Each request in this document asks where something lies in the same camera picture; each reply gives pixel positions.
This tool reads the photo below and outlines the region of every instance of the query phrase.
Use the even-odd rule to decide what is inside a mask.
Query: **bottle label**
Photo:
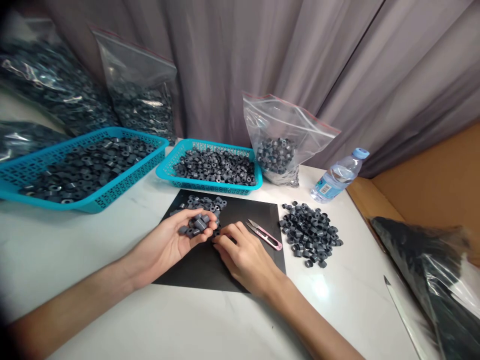
[[[327,199],[333,199],[336,197],[338,194],[342,192],[343,189],[337,189],[336,187],[333,187],[325,181],[325,179],[322,178],[318,181],[316,185],[318,192]]]

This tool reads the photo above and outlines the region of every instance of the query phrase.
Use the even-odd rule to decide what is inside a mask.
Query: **cardboard box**
[[[472,248],[468,259],[480,267],[480,123],[373,179],[355,179],[347,191],[382,248],[369,218],[463,226]]]

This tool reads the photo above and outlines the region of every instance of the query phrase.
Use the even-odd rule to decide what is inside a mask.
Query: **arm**
[[[280,271],[243,223],[224,227],[213,241],[232,276],[286,320],[314,359],[363,359]]]
[[[189,239],[178,229],[196,214],[208,214],[209,228]],[[135,290],[151,284],[205,242],[217,228],[209,211],[183,210],[162,221],[137,246],[115,261],[13,322],[8,330],[29,360],[45,359],[88,324]]]

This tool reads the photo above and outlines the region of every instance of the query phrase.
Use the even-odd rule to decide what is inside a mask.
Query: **gray curtain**
[[[181,137],[249,146],[241,91],[274,94],[342,130],[307,162],[355,147],[374,176],[480,114],[472,0],[45,0],[82,62],[103,70],[88,23],[172,59]]]

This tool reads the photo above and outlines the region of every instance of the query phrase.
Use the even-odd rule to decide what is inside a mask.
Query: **ziplock bag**
[[[39,104],[78,136],[118,126],[107,93],[62,42],[49,19],[16,16],[0,50],[4,85]]]
[[[0,120],[0,163],[71,139],[29,121]]]
[[[299,186],[299,165],[340,134],[304,108],[276,96],[243,94],[243,117],[263,175],[275,185]]]
[[[472,251],[466,232],[384,217],[370,223],[433,324],[442,358],[479,359],[480,319],[475,314],[480,308],[477,295],[469,291],[479,283],[479,273],[463,270],[462,258]]]
[[[177,139],[171,89],[175,65],[116,34],[92,28],[100,48],[113,107],[126,128],[167,139]]]

